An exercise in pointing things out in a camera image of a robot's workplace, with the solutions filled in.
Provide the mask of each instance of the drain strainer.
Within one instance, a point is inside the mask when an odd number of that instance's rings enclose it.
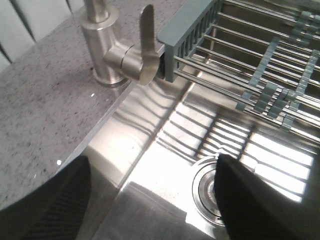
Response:
[[[214,192],[217,160],[205,157],[192,168],[195,175],[192,182],[192,196],[198,212],[214,225],[224,226]]]

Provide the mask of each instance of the stainless steel sink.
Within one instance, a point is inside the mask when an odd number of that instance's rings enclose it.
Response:
[[[216,49],[233,55],[226,46]],[[285,198],[320,211],[319,146],[235,111],[236,104],[181,77],[136,85],[83,152],[92,195],[77,239],[228,240],[212,191],[219,153],[241,161]]]

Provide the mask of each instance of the brushed steel faucet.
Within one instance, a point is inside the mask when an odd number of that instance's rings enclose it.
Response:
[[[155,77],[159,57],[155,51],[154,7],[147,5],[139,20],[138,47],[122,37],[118,10],[105,0],[85,0],[81,28],[94,65],[97,81],[108,87],[126,79],[147,85]]]

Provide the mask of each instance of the gray quartz countertop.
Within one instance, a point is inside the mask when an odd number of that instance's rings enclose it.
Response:
[[[123,36],[138,44],[143,6],[154,5],[158,33],[185,1],[108,2],[119,10]],[[67,19],[0,75],[0,209],[77,157],[134,86],[95,81],[79,17]]]

